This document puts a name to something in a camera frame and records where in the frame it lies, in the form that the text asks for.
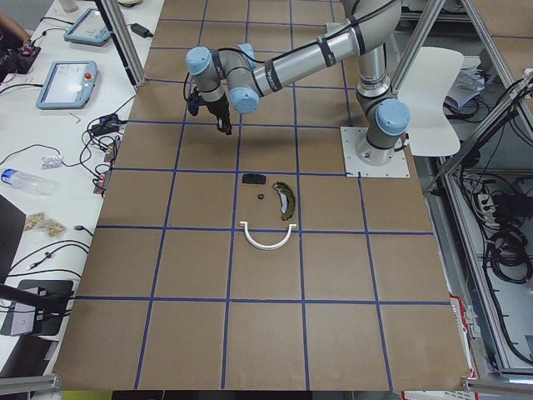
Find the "cable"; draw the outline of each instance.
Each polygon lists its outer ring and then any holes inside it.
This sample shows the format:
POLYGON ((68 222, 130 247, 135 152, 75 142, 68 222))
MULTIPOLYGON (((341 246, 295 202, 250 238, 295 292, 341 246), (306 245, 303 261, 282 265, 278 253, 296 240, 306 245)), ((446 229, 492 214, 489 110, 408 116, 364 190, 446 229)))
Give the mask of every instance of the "cable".
POLYGON ((22 257, 20 260, 18 260, 17 262, 15 262, 10 268, 9 268, 9 271, 7 271, 7 273, 10 273, 13 269, 15 269, 18 265, 20 265, 22 262, 24 262, 25 260, 27 260, 28 258, 30 258, 32 255, 36 254, 36 253, 39 253, 41 252, 42 250, 45 250, 51 246, 56 246, 58 244, 61 244, 61 243, 74 243, 74 244, 79 244, 81 246, 84 246, 87 248, 87 250, 89 249, 89 245, 84 243, 84 242, 80 242, 78 240, 72 240, 72 239, 65 239, 65 240, 59 240, 57 242, 54 242, 54 243, 49 243, 47 244, 46 246, 42 246, 40 248, 38 248, 37 250, 33 251, 33 252, 30 252, 28 255, 22 257))
POLYGON ((239 53, 241 55, 243 55, 244 57, 248 58, 249 60, 255 62, 255 63, 258 63, 258 64, 264 64, 265 61, 261 61, 261 60, 256 60, 255 58, 253 57, 250 57, 248 54, 246 54, 245 52, 243 52, 240 48, 234 48, 234 47, 221 47, 219 49, 217 49, 219 52, 234 52, 234 53, 239 53))
POLYGON ((483 120, 485 120, 485 118, 487 118, 489 116, 489 114, 491 113, 491 108, 489 107, 488 104, 486 104, 485 102, 482 102, 479 99, 475 99, 475 102, 476 102, 476 109, 473 112, 469 112, 469 113, 458 112, 456 109, 454 109, 449 104, 444 103, 443 106, 448 111, 450 111, 451 114, 452 114, 452 115, 446 115, 446 119, 460 119, 461 121, 464 121, 465 123, 481 123, 481 122, 483 122, 483 120), (482 119, 478 119, 478 120, 475 120, 475 121, 470 121, 470 118, 473 118, 480 111, 480 104, 483 104, 486 107, 486 109, 487 109, 486 115, 482 119))
POLYGON ((504 92, 498 97, 498 99, 496 100, 496 106, 498 104, 500 104, 501 100, 503 100, 503 98, 506 96, 506 94, 510 93, 511 90, 516 86, 518 85, 519 83, 521 83, 522 81, 524 80, 524 78, 522 79, 518 79, 517 81, 514 81, 506 90, 504 90, 504 92))
POLYGON ((85 231, 89 235, 94 236, 94 234, 91 231, 89 231, 86 227, 84 227, 83 225, 75 225, 74 229, 77 230, 77 231, 85 231))
POLYGON ((54 248, 51 252, 45 252, 44 253, 44 257, 40 260, 40 261, 37 261, 37 262, 34 262, 33 264, 31 264, 28 269, 34 269, 36 267, 38 267, 39 265, 41 265, 42 263, 44 263, 45 261, 47 261, 49 258, 52 258, 52 256, 57 253, 59 250, 63 249, 63 248, 69 248, 69 247, 75 247, 75 248, 80 248, 82 251, 84 251, 86 254, 89 254, 89 251, 83 247, 83 246, 80 246, 79 244, 76 244, 76 243, 67 243, 67 244, 63 244, 62 246, 58 247, 58 248, 54 248))
POLYGON ((78 157, 78 163, 77 164, 74 164, 74 165, 81 165, 84 169, 86 169, 92 176, 93 176, 93 179, 92 179, 92 183, 95 185, 96 188, 102 190, 102 194, 103 192, 105 192, 105 188, 104 187, 100 187, 99 185, 97 185, 97 182, 100 180, 100 175, 98 172, 95 172, 93 171, 91 168, 89 168, 88 166, 85 165, 85 163, 87 161, 89 161, 91 158, 92 158, 92 152, 91 152, 91 149, 89 148, 89 146, 92 146, 94 144, 97 145, 97 148, 103 152, 106 152, 109 145, 111 145, 111 143, 109 144, 106 144, 106 143, 103 143, 102 140, 105 139, 105 138, 110 138, 112 140, 112 144, 114 144, 115 148, 114 148, 114 157, 113 157, 113 161, 115 160, 116 158, 116 150, 117 150, 117 146, 116 146, 116 143, 117 143, 117 140, 113 137, 110 137, 108 135, 103 135, 103 136, 100 136, 100 137, 95 137, 93 134, 92 134, 92 130, 91 130, 91 126, 96 122, 96 121, 101 121, 103 120, 104 118, 109 118, 108 120, 111 120, 113 118, 116 118, 118 121, 120 121, 117 117, 117 113, 123 109, 124 107, 126 107, 126 105, 131 102, 131 100, 133 100, 135 98, 136 94, 134 94, 133 96, 131 96, 128 100, 126 100, 120 107, 118 107, 113 113, 111 114, 108 114, 108 115, 104 115, 104 116, 101 116, 101 117, 97 117, 97 118, 94 118, 92 121, 90 121, 86 128, 85 128, 85 131, 83 131, 82 133, 82 143, 83 143, 83 148, 82 148, 82 151, 80 152, 79 154, 79 157, 78 157), (85 140, 83 139, 84 136, 88 134, 89 135, 89 139, 85 142, 85 140), (87 158, 83 159, 84 158, 84 154, 85 152, 88 152, 88 156, 87 158))
POLYGON ((486 254, 492 272, 502 281, 522 285, 533 277, 533 265, 526 252, 526 237, 516 227, 504 227, 487 241, 486 254), (526 266, 526 272, 520 278, 509 277, 501 265, 515 268, 526 266))
MULTIPOLYGON (((17 150, 15 152, 12 152, 12 153, 8 154, 2 161, 0 161, 0 166, 2 164, 4 164, 9 158, 11 158, 13 156, 16 156, 19 153, 25 152, 25 151, 29 150, 30 148, 49 148, 50 150, 55 151, 58 156, 62 157, 62 154, 59 151, 59 149, 57 149, 57 148, 55 148, 53 146, 48 146, 46 144, 36 143, 36 144, 32 144, 30 146, 27 146, 25 148, 21 148, 20 150, 17 150)), ((64 165, 65 167, 69 167, 69 168, 70 167, 77 167, 78 165, 81 165, 81 163, 79 163, 79 162, 69 165, 69 164, 66 164, 64 161, 61 161, 61 164, 64 165)))
POLYGON ((42 88, 42 84, 39 84, 39 83, 17 83, 16 85, 11 85, 11 86, 5 87, 4 89, 0 90, 0 94, 6 92, 9 89, 17 88, 17 87, 20 87, 20 86, 34 86, 35 88, 42 88))
POLYGON ((42 17, 40 19, 40 22, 42 22, 42 20, 44 20, 44 19, 52 19, 54 21, 59 21, 60 23, 67 23, 69 25, 74 25, 74 22, 65 21, 64 19, 59 19, 59 18, 54 18, 54 17, 42 17))
MULTIPOLYGON (((68 317, 70 315, 70 312, 72 311, 72 309, 70 310, 65 310, 65 312, 47 312, 46 314, 44 315, 52 315, 54 317, 68 317)), ((12 308, 10 308, 9 310, 6 310, 6 311, 3 311, 3 310, 0 310, 0 313, 4 313, 4 314, 24 314, 24 313, 35 313, 36 310, 29 310, 29 311, 17 311, 17 310, 14 310, 12 308)))
POLYGON ((31 43, 32 45, 34 45, 35 42, 36 42, 37 40, 39 40, 40 38, 44 38, 45 36, 47 36, 47 32, 50 32, 50 31, 64 31, 64 32, 66 32, 67 29, 65 29, 64 27, 51 27, 51 28, 49 28, 49 29, 47 29, 47 30, 45 30, 45 31, 42 31, 41 36, 36 37, 35 39, 31 40, 30 43, 31 43))
POLYGON ((70 269, 45 269, 44 271, 34 271, 34 272, 25 272, 25 273, 15 273, 13 275, 7 275, 8 278, 14 278, 14 277, 26 277, 27 275, 35 275, 37 273, 71 273, 73 275, 76 275, 78 278, 82 278, 82 275, 80 275, 77 272, 71 271, 70 269))
POLYGON ((487 286, 489 287, 489 294, 491 295, 492 303, 494 304, 494 307, 496 309, 496 314, 498 316, 498 323, 500 324, 501 332, 503 333, 503 337, 506 340, 507 346, 512 351, 513 354, 515 354, 520 360, 522 360, 524 363, 527 363, 529 365, 533 365, 533 360, 526 357, 524 354, 522 354, 518 349, 516 348, 515 344, 511 340, 511 337, 509 336, 509 332, 507 331, 506 322, 504 320, 504 314, 501 311, 501 305, 498 301, 498 297, 496 297, 496 291, 494 290, 494 287, 492 286, 491 277, 489 276, 488 271, 488 265, 486 263, 486 257, 487 255, 484 254, 483 257, 483 272, 485 274, 485 280, 487 283, 487 286))
POLYGON ((185 102, 188 101, 187 95, 186 95, 186 87, 187 87, 187 81, 189 80, 189 77, 191 76, 191 73, 187 72, 187 75, 185 76, 185 81, 183 81, 183 99, 185 102))

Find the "blue tape grid line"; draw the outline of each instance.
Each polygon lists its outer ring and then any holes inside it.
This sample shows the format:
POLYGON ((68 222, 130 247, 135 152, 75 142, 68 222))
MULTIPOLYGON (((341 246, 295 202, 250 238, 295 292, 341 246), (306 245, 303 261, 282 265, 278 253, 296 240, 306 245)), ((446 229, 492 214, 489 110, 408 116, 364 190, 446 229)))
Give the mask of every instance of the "blue tape grid line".
MULTIPOLYGON (((292 21, 292 2, 289 2, 289 18, 291 21, 291 48, 294 48, 294 34, 292 21)), ((298 148, 298 107, 296 105, 296 87, 292 87, 292 105, 294 107, 294 141, 296 151, 296 198, 298 207, 298 227, 301 227, 301 194, 300 194, 300 152, 298 148)), ((306 390, 311 390, 311 382, 309 377, 309 352, 307 348, 307 320, 306 320, 306 283, 304 276, 304 261, 303 261, 303 240, 301 232, 298 232, 298 251, 300 253, 300 287, 301 287, 301 330, 303 340, 303 362, 304 375, 306 379, 306 390)))
POLYGON ((383 319, 381 318, 381 308, 380 308, 380 303, 379 303, 379 294, 377 291, 377 282, 376 282, 376 271, 374 270, 374 260, 372 257, 370 234, 368 232, 368 222, 366 220, 365 198, 364 198, 364 193, 363 193, 363 186, 361 184, 361 174, 359 174, 359 177, 357 178, 357 186, 359 187, 359 195, 361 196, 361 210, 362 210, 362 215, 363 215, 363 223, 365 226, 366 248, 368 250, 368 260, 370 262, 372 286, 374 288, 374 297, 376 299, 377 323, 380 329, 381 346, 383 347, 383 359, 385 361, 386 379, 389 384, 389 390, 392 390, 393 385, 392 385, 391 365, 389 364, 389 356, 386 351, 385 331, 383 329, 383 319))
MULTIPOLYGON (((171 169, 171 168, 142 168, 142 167, 115 167, 114 171, 137 171, 147 173, 172 173, 174 171, 179 173, 226 173, 234 174, 235 170, 211 170, 211 169, 171 169)), ((290 172, 290 171, 252 171, 252 170, 238 170, 239 173, 261 173, 263 175, 305 175, 308 177, 345 177, 345 173, 335 172, 290 172)))
MULTIPOLYGON (((97 225, 98 229, 148 229, 148 230, 162 230, 166 229, 167 231, 199 231, 199 232, 243 232, 244 229, 241 227, 151 227, 143 225, 97 225)), ((257 233, 286 233, 286 229, 260 229, 260 228, 249 228, 250 232, 257 233)), ((393 232, 393 231, 325 231, 325 230, 313 230, 313 229, 293 229, 294 233, 304 233, 304 234, 328 234, 328 235, 391 235, 391 236, 433 236, 433 232, 393 232)))
MULTIPOLYGON (((250 15, 250 2, 247 2, 247 21, 250 15)), ((248 39, 248 23, 246 25, 245 39, 248 39)), ((233 210, 232 210, 232 230, 230 241, 229 265, 227 268, 227 288, 226 288, 226 309, 224 313, 224 338, 222 340, 222 373, 220 379, 220 389, 226 388, 226 372, 227 372, 227 341, 229 335, 229 318, 230 318, 230 298, 232 296, 232 268, 233 268, 233 249, 235 246, 235 222, 237 220, 237 198, 239 191, 239 167, 241 166, 241 139, 242 139, 242 115, 239 115, 239 132, 237 138, 237 157, 235 165, 235 180, 233 187, 233 210)))
POLYGON ((357 304, 379 306, 449 306, 450 302, 395 301, 395 300, 331 300, 290 298, 226 298, 226 297, 161 297, 161 296, 87 296, 78 295, 77 300, 118 302, 170 302, 170 303, 263 303, 263 304, 357 304))
MULTIPOLYGON (((194 121, 158 121, 158 120, 145 120, 145 119, 128 119, 127 123, 160 123, 161 125, 203 125, 212 127, 212 122, 194 122, 194 121)), ((281 123, 243 123, 243 127, 260 127, 260 128, 293 128, 294 125, 284 125, 281 123)), ((332 125, 298 125, 298 128, 302 129, 338 129, 332 125)))
MULTIPOLYGON (((206 16, 207 2, 208 2, 208 0, 206 0, 206 3, 204 4, 203 17, 206 16)), ((200 40, 202 38, 202 29, 203 29, 203 22, 202 22, 202 25, 200 26, 200 35, 199 35, 200 37, 198 38, 198 43, 200 42, 200 40)), ((183 112, 183 121, 185 121, 186 116, 187 116, 187 107, 185 107, 185 110, 183 112)), ((159 273, 159 267, 161 265, 162 251, 163 251, 163 245, 164 245, 164 242, 165 242, 165 236, 167 234, 168 218, 169 218, 169 215, 170 215, 170 210, 171 210, 171 205, 172 205, 172 195, 174 193, 174 186, 176 185, 177 164, 178 164, 180 153, 181 153, 181 149, 182 149, 184 131, 185 131, 185 124, 182 125, 182 129, 180 131, 180 140, 179 140, 179 143, 178 143, 178 146, 177 146, 176 159, 175 159, 175 162, 174 162, 174 169, 176 171, 174 171, 172 173, 172 184, 171 184, 171 187, 170 187, 170 192, 168 194, 168 202, 167 202, 167 210, 166 210, 166 214, 165 214, 165 222, 164 222, 164 226, 162 228, 161 241, 160 241, 159 250, 158 250, 158 253, 157 253, 156 268, 155 268, 154 275, 153 275, 152 290, 150 292, 150 298, 151 299, 149 300, 149 303, 148 303, 147 319, 146 319, 146 322, 145 322, 144 333, 143 333, 143 336, 142 336, 142 345, 141 345, 141 351, 139 353, 139 361, 138 361, 138 365, 137 365, 137 373, 136 373, 136 376, 135 376, 135 383, 133 385, 133 387, 136 390, 139 388, 139 382, 141 380, 142 364, 143 364, 143 361, 144 361, 144 352, 146 350, 147 339, 148 339, 148 330, 150 328, 150 319, 152 317, 153 298, 154 298, 155 292, 156 292, 157 276, 158 276, 158 273, 159 273)))

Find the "metal profile bar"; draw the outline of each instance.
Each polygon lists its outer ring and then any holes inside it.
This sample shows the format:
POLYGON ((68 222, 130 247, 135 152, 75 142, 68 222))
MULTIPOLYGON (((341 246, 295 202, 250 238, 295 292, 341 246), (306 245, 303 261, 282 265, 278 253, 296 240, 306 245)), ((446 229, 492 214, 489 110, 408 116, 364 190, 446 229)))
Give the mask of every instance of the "metal profile bar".
POLYGON ((403 81, 406 79, 407 73, 411 69, 412 63, 418 55, 420 47, 424 44, 427 35, 441 12, 444 2, 445 0, 429 0, 426 8, 424 8, 420 21, 418 21, 415 31, 407 43, 406 51, 401 57, 400 64, 392 78, 391 87, 394 93, 398 93, 398 90, 400 90, 403 81))
POLYGON ((513 383, 502 381, 487 381, 474 378, 466 378, 463 381, 465 390, 514 398, 533 398, 533 385, 525 383, 513 383))
POLYGON ((132 37, 127 31, 127 25, 118 3, 115 0, 95 0, 95 3, 98 11, 102 14, 107 30, 111 33, 112 40, 115 43, 118 55, 131 84, 135 87, 144 85, 146 74, 133 46, 132 37))
POLYGON ((0 378, 0 395, 58 389, 61 377, 57 374, 43 377, 0 378))
POLYGON ((126 21, 124 20, 120 6, 116 0, 104 0, 103 6, 109 9, 111 24, 114 25, 118 41, 121 43, 124 53, 126 54, 129 67, 132 69, 137 86, 140 86, 144 84, 146 76, 142 69, 141 60, 137 55, 137 50, 133 45, 132 36, 127 30, 126 21))

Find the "black cable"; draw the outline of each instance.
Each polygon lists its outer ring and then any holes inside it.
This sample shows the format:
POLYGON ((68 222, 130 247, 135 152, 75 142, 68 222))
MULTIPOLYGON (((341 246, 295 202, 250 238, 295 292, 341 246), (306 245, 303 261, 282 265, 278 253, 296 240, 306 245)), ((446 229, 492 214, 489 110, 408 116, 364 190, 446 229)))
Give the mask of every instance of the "black cable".
MULTIPOLYGON (((29 310, 29 311, 17 311, 15 309, 12 308, 12 306, 9 307, 8 310, 6 311, 3 311, 3 310, 0 310, 0 313, 4 313, 4 314, 24 314, 24 313, 35 313, 37 311, 37 309, 34 309, 34 310, 29 310)), ((72 309, 69 309, 69 310, 65 310, 65 312, 47 312, 43 315, 52 315, 52 318, 57 318, 57 317, 68 317, 70 315, 70 312, 72 311, 72 309)))
MULTIPOLYGON (((21 148, 20 150, 17 150, 15 152, 12 152, 10 154, 8 154, 2 161, 0 161, 0 165, 4 164, 9 158, 19 154, 19 153, 22 153, 22 152, 25 152, 27 150, 29 150, 30 148, 49 148, 50 150, 53 150, 54 152, 57 153, 58 156, 62 157, 62 154, 61 152, 59 151, 59 149, 53 147, 53 146, 48 146, 46 144, 41 144, 41 143, 35 143, 35 144, 32 144, 30 146, 27 146, 25 148, 21 148)), ((77 167, 78 165, 81 165, 81 163, 77 162, 75 164, 66 164, 64 161, 61 161, 61 164, 65 167, 77 167)))
POLYGON ((501 180, 505 185, 507 185, 508 188, 511 189, 511 191, 514 193, 514 194, 519 194, 518 191, 516 190, 516 187, 512 185, 512 183, 510 183, 507 179, 505 179, 504 177, 496 174, 496 173, 493 173, 493 172, 487 172, 487 171, 484 171, 483 172, 483 175, 486 175, 487 177, 493 177, 493 178, 496 178, 496 179, 499 179, 501 180))
POLYGON ((496 100, 496 106, 498 104, 500 104, 501 100, 503 100, 503 98, 506 96, 506 94, 510 93, 511 90, 516 86, 518 85, 520 82, 522 82, 524 80, 524 78, 522 79, 518 79, 517 81, 514 81, 506 90, 504 90, 504 92, 498 97, 498 99, 496 100))
POLYGON ((72 239, 65 239, 65 240, 59 240, 57 242, 54 242, 54 243, 49 243, 47 244, 46 246, 42 246, 40 248, 38 248, 37 250, 33 251, 33 252, 30 252, 29 254, 27 254, 26 256, 22 257, 20 260, 18 260, 17 262, 15 262, 10 268, 9 268, 9 271, 7 271, 7 273, 10 273, 13 269, 15 269, 18 265, 20 265, 22 262, 24 262, 25 260, 27 260, 28 258, 30 258, 32 255, 36 254, 36 253, 39 253, 41 252, 42 250, 45 250, 47 248, 50 248, 51 246, 56 246, 58 244, 61 244, 61 243, 75 243, 75 244, 79 244, 81 246, 85 246, 87 248, 87 250, 89 249, 89 245, 84 243, 84 242, 80 242, 78 240, 72 240, 72 239))
POLYGON ((515 133, 515 135, 526 145, 533 148, 533 140, 531 140, 525 133, 522 131, 522 129, 518 126, 516 123, 516 119, 513 119, 510 123, 512 131, 515 133))
POLYGON ((15 273, 13 275, 8 275, 9 278, 13 278, 13 277, 26 277, 27 275, 35 275, 37 273, 71 273, 73 275, 76 275, 78 278, 82 278, 82 275, 80 275, 79 273, 77 272, 74 272, 74 271, 71 271, 70 269, 61 269, 61 268, 56 268, 56 269, 45 269, 44 271, 33 271, 33 272, 25 272, 25 273, 15 273))
POLYGON ((526 237, 516 227, 504 227, 487 241, 486 253, 492 272, 502 281, 522 285, 533 277, 533 265, 526 252, 526 237), (509 268, 524 265, 526 272, 520 278, 505 274, 501 266, 509 268))
POLYGON ((500 329, 501 329, 501 332, 503 333, 503 337, 506 340, 507 346, 509 347, 509 349, 512 351, 513 354, 515 354, 524 363, 533 365, 533 360, 526 357, 516 348, 514 342, 511 340, 511 336, 509 335, 509 332, 507 331, 506 322, 504 320, 504 314, 501 311, 500 302, 498 301, 498 297, 496 297, 496 291, 494 290, 494 287, 492 286, 491 277, 489 276, 488 265, 486 262, 487 256, 488 256, 487 254, 484 254, 484 257, 483 257, 483 272, 485 274, 485 280, 486 280, 487 286, 489 287, 489 294, 491 295, 492 303, 494 304, 494 307, 496 309, 496 315, 498 316, 498 323, 500 324, 500 329))
POLYGON ((39 40, 40 38, 44 38, 45 36, 47 36, 47 32, 50 32, 50 31, 64 31, 64 32, 66 32, 67 29, 65 29, 64 27, 51 27, 51 28, 49 28, 49 29, 47 29, 47 30, 45 30, 45 31, 42 31, 41 36, 36 37, 35 39, 31 40, 30 43, 31 43, 32 45, 35 45, 35 42, 36 42, 37 40, 39 40))
POLYGON ((234 47, 221 47, 221 48, 218 48, 217 49, 219 52, 234 52, 234 53, 239 53, 241 55, 243 55, 244 57, 248 58, 249 60, 255 62, 255 63, 258 63, 258 64, 264 64, 265 62, 262 61, 262 60, 256 60, 255 58, 249 56, 248 54, 246 54, 246 52, 243 52, 240 48, 234 48, 234 47))
POLYGON ((186 87, 187 87, 187 81, 189 80, 190 76, 191 76, 191 73, 187 72, 187 75, 185 76, 185 81, 183 81, 183 100, 185 100, 185 103, 188 100, 187 95, 186 95, 186 87))
POLYGON ((66 243, 66 244, 63 244, 62 246, 58 247, 58 248, 54 248, 51 252, 45 252, 44 253, 44 257, 37 261, 37 262, 34 262, 33 264, 31 264, 29 266, 29 269, 34 269, 36 267, 38 267, 39 265, 41 265, 42 263, 44 263, 45 261, 47 261, 49 258, 52 258, 52 256, 57 253, 59 250, 62 250, 64 248, 69 248, 69 247, 75 247, 75 248, 80 248, 83 252, 85 252, 86 254, 89 254, 89 251, 83 247, 83 246, 80 246, 79 244, 76 244, 76 243, 66 243))
POLYGON ((59 19, 59 18, 54 18, 54 17, 42 17, 40 19, 40 22, 44 19, 52 19, 54 21, 59 21, 60 23, 67 23, 69 25, 74 25, 74 22, 70 22, 70 21, 65 21, 64 19, 59 19))
POLYGON ((131 96, 128 100, 126 100, 119 108, 117 108, 115 110, 115 112, 113 114, 116 114, 118 113, 121 109, 123 109, 124 107, 126 107, 126 104, 128 104, 129 102, 131 102, 131 100, 133 100, 135 98, 137 94, 134 94, 133 96, 131 96))
POLYGON ((486 104, 485 102, 482 102, 479 99, 476 99, 476 109, 473 112, 469 112, 469 113, 459 112, 459 111, 455 110, 452 106, 450 106, 449 104, 446 104, 446 103, 444 103, 443 106, 448 111, 451 112, 451 115, 449 115, 449 114, 446 115, 447 119, 460 119, 461 121, 464 121, 465 123, 481 123, 491 113, 491 108, 489 107, 489 105, 486 104), (481 118, 481 119, 478 119, 478 120, 475 120, 475 121, 471 121, 470 118, 473 118, 480 111, 480 104, 483 104, 486 107, 486 109, 487 109, 486 115, 483 118, 481 118))
POLYGON ((84 227, 83 225, 75 225, 75 226, 74 226, 74 229, 75 229, 76 231, 85 231, 85 232, 87 232, 89 235, 94 236, 94 234, 93 234, 91 231, 89 231, 86 227, 84 227))
POLYGON ((17 83, 16 85, 11 85, 0 90, 0 94, 6 92, 9 89, 18 88, 20 86, 33 86, 35 88, 42 88, 42 84, 40 83, 17 83))

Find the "plastic bottle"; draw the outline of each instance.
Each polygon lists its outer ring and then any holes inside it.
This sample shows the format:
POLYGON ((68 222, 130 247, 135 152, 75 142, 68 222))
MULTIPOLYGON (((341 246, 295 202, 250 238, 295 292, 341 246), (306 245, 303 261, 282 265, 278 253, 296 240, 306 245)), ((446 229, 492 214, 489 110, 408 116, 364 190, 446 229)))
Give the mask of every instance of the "plastic bottle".
POLYGON ((55 183, 44 177, 36 177, 29 173, 18 171, 17 169, 0 170, 0 180, 13 188, 22 189, 31 194, 50 194, 55 187, 55 183))

